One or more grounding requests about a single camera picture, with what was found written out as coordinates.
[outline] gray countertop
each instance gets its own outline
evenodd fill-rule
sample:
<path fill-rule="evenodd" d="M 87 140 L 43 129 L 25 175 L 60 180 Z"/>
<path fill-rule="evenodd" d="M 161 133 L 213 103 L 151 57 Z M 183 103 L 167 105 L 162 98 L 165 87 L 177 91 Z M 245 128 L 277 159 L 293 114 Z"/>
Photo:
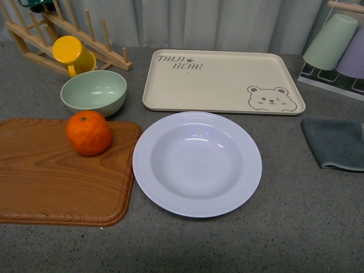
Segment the gray countertop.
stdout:
<path fill-rule="evenodd" d="M 171 114 L 142 102 L 154 51 L 129 48 L 133 69 L 110 68 L 126 79 L 128 94 L 108 120 L 145 130 Z M 12 42 L 0 43 L 0 57 L 0 121 L 71 117 L 59 96 L 67 77 L 25 59 Z M 301 56 L 281 57 L 306 103 L 302 114 L 221 114 L 262 156 L 248 202 L 219 217 L 182 217 L 155 205 L 135 181 L 129 211 L 112 227 L 1 224 L 0 272 L 364 271 L 364 173 L 321 169 L 301 129 L 304 117 L 364 122 L 364 102 L 298 82 Z"/>

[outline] yellow mug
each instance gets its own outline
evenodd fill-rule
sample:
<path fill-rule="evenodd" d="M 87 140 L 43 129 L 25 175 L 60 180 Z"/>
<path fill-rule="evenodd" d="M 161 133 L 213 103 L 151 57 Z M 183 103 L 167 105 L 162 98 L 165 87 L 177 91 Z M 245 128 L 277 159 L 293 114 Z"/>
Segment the yellow mug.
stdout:
<path fill-rule="evenodd" d="M 76 37 L 63 36 L 53 45 L 54 58 L 68 70 L 71 77 L 92 71 L 96 58 Z"/>

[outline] cup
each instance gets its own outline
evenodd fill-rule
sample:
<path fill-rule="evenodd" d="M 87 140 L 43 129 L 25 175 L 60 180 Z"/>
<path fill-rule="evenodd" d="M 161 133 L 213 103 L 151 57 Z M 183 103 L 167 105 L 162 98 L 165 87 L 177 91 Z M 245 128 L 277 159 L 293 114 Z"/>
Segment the cup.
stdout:
<path fill-rule="evenodd" d="M 303 59 L 321 70 L 334 69 L 357 27 L 356 19 L 344 14 L 333 15 L 308 47 Z"/>
<path fill-rule="evenodd" d="M 28 0 L 28 4 L 26 5 L 21 0 L 18 0 L 18 2 L 23 7 L 29 7 L 33 13 L 41 13 L 43 11 L 43 5 L 46 6 L 48 11 L 54 11 L 56 9 L 53 0 Z"/>
<path fill-rule="evenodd" d="M 92 71 L 96 67 L 96 58 L 74 36 L 63 36 L 53 45 L 54 58 L 68 70 L 71 77 Z"/>
<path fill-rule="evenodd" d="M 355 33 L 336 71 L 351 78 L 364 78 L 364 26 Z"/>

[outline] gray towel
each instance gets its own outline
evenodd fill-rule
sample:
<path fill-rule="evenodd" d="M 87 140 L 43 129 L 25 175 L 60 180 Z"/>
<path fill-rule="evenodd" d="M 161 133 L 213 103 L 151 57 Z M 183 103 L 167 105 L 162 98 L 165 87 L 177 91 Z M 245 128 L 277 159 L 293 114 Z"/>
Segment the gray towel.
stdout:
<path fill-rule="evenodd" d="M 304 118 L 302 129 L 321 168 L 364 171 L 364 124 Z"/>

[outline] bear illustration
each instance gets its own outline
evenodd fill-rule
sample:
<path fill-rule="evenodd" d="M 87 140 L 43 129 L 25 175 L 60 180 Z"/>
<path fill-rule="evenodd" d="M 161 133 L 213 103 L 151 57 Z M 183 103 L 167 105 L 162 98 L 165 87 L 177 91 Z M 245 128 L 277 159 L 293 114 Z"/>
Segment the bear illustration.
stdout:
<path fill-rule="evenodd" d="M 288 96 L 288 90 L 282 87 L 261 89 L 257 86 L 247 88 L 250 93 L 248 104 L 255 110 L 284 112 L 297 109 L 297 105 Z"/>

